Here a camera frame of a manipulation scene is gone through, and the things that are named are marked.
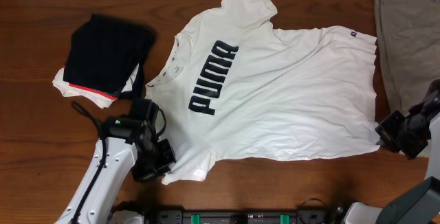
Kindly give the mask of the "white printed t-shirt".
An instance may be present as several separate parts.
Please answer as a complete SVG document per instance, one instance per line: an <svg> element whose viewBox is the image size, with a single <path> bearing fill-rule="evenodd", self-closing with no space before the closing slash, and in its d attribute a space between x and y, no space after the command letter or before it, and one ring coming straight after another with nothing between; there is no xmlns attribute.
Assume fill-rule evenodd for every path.
<svg viewBox="0 0 440 224"><path fill-rule="evenodd" d="M175 163L162 183L216 162L335 159L376 151L376 39L343 26L274 28L271 0L222 0L176 34L146 97Z"/></svg>

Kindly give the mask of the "white folded garment red trim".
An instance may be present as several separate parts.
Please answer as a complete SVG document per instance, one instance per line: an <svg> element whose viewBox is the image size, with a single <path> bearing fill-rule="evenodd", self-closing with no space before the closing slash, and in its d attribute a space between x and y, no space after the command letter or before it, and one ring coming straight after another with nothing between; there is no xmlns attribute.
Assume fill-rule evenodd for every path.
<svg viewBox="0 0 440 224"><path fill-rule="evenodd" d="M90 89L63 80L64 67L61 68L55 75L52 84L62 94L63 97L76 97L82 96L91 100L95 105L101 109L110 107L116 100L124 98L132 98L138 90L137 84L140 80L139 65L136 65L133 72L127 79L125 86L123 86L121 92L105 93L96 89Z"/></svg>

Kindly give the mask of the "black folded garment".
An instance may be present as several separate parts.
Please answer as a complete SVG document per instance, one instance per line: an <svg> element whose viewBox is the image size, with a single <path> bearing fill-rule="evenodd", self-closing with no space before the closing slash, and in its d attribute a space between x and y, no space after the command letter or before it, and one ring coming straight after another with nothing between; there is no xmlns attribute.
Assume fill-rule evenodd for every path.
<svg viewBox="0 0 440 224"><path fill-rule="evenodd" d="M116 100L139 98L155 35L147 25L92 14L71 36L63 80Z"/></svg>

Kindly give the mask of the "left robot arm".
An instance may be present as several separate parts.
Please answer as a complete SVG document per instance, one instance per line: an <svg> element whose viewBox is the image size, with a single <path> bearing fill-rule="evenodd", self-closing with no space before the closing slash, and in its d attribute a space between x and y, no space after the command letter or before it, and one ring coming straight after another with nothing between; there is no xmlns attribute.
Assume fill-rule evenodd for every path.
<svg viewBox="0 0 440 224"><path fill-rule="evenodd" d="M78 102L72 107L89 118L98 132L91 163L69 205L58 218L63 224L144 223L141 210L111 208L128 174L146 182L166 174L176 162L167 139L161 139L166 126L156 128L164 111L150 99L132 101L126 115L110 116L101 122Z"/></svg>

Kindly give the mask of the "olive grey garment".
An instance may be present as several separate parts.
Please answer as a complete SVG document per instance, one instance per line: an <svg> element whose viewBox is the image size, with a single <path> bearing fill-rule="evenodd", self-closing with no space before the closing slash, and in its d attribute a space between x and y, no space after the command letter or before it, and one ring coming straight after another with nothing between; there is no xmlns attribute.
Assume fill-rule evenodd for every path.
<svg viewBox="0 0 440 224"><path fill-rule="evenodd" d="M374 14L390 111L405 114L439 80L439 0L374 0Z"/></svg>

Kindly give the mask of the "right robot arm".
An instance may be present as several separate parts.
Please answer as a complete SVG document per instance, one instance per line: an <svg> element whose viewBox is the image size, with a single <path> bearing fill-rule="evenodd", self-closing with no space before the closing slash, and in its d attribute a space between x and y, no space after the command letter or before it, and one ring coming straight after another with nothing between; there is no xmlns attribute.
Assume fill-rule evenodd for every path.
<svg viewBox="0 0 440 224"><path fill-rule="evenodd" d="M336 223L439 222L439 80L430 83L419 103L405 114L394 111L375 129L379 143L407 159L389 169L385 182L397 189L376 207L352 201L338 208Z"/></svg>

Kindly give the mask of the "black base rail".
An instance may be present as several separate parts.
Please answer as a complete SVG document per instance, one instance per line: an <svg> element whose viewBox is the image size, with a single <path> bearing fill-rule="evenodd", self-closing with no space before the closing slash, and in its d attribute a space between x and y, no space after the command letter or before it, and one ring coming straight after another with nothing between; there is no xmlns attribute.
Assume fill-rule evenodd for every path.
<svg viewBox="0 0 440 224"><path fill-rule="evenodd" d="M160 210L143 213L121 210L114 212L113 224L325 224L333 223L324 209L293 212L189 212Z"/></svg>

